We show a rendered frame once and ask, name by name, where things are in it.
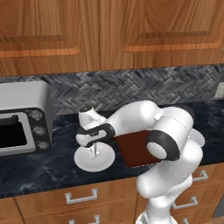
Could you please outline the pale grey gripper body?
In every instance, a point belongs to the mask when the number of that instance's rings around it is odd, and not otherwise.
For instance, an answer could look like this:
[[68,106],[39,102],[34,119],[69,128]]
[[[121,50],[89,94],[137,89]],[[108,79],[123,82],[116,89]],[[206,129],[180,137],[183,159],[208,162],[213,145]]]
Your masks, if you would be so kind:
[[95,159],[99,155],[99,151],[97,150],[96,143],[94,143],[89,149],[88,149],[88,156],[92,159]]

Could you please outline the white round plate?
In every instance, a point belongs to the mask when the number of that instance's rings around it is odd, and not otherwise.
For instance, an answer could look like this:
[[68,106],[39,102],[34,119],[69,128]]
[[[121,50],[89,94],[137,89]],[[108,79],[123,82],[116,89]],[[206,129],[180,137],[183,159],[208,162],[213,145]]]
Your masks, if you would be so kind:
[[78,167],[86,172],[101,172],[109,168],[115,161],[116,154],[108,144],[96,143],[99,155],[92,159],[88,156],[87,147],[80,146],[74,153],[74,162]]

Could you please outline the brown rectangular tray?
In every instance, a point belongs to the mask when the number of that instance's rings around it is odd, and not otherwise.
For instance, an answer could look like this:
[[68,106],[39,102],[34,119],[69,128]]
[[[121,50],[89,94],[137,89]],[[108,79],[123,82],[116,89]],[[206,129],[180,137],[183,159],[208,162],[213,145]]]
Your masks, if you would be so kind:
[[117,136],[115,141],[122,155],[122,160],[128,167],[151,165],[159,162],[145,146],[148,130]]

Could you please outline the wooden drawer front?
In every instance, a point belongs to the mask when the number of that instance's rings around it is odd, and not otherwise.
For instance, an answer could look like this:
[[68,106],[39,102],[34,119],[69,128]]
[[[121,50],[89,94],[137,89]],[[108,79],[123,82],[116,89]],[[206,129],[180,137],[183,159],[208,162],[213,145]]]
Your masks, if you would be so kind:
[[174,204],[171,206],[171,211],[184,211],[186,209],[211,204],[215,194],[222,184],[224,184],[224,180],[218,187],[208,187],[194,191],[188,191],[188,189],[186,189],[174,201]]
[[[124,200],[137,196],[136,178],[124,178],[91,185],[80,185],[48,192],[38,192],[17,196],[16,202],[24,216],[50,213],[54,210]],[[91,196],[91,190],[98,189],[98,199],[68,205],[65,194],[71,193],[73,199]]]
[[188,191],[194,191],[208,187],[218,187],[223,182],[224,163],[202,165],[192,174],[192,177],[197,178],[200,175],[201,170],[206,171],[208,180],[192,182],[192,186],[188,188]]
[[114,200],[106,204],[76,207],[56,213],[46,213],[25,217],[25,224],[68,224],[68,221],[81,215],[100,215],[100,224],[133,224],[136,199]]
[[214,214],[217,204],[201,206],[199,208],[186,209],[182,212],[171,212],[171,216],[178,224],[184,224],[182,220],[188,219],[189,224],[206,224],[209,222]]

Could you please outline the silver toaster oven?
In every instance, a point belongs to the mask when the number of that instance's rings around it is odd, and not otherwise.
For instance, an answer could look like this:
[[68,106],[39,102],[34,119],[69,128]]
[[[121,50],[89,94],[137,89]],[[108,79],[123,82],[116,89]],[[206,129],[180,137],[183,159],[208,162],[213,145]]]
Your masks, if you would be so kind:
[[[34,120],[32,110],[42,113],[39,121]],[[37,153],[39,142],[52,144],[53,104],[49,86],[42,80],[0,84],[0,118],[18,116],[18,123],[0,126],[0,157]],[[44,127],[45,134],[33,132],[35,127]]]

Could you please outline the wooden base cupboard door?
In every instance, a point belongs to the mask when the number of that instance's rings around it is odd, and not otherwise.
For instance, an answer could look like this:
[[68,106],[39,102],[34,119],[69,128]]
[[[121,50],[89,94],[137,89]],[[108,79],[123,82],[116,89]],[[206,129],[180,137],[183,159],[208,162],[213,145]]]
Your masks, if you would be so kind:
[[0,224],[24,224],[13,198],[0,199]]

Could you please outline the wooden wall cupboard door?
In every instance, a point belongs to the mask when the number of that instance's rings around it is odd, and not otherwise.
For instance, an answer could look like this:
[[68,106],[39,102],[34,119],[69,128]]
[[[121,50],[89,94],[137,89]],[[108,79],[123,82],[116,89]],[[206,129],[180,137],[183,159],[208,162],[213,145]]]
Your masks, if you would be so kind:
[[101,69],[224,63],[224,0],[100,0]]
[[99,68],[99,0],[0,0],[0,76]]

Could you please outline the white wall socket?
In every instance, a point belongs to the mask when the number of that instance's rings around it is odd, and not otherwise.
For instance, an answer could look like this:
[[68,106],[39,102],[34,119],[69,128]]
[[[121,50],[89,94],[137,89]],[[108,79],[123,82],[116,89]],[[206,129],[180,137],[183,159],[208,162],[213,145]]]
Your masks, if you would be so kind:
[[217,87],[214,98],[219,99],[219,98],[223,98],[223,97],[224,97],[224,82],[220,82]]

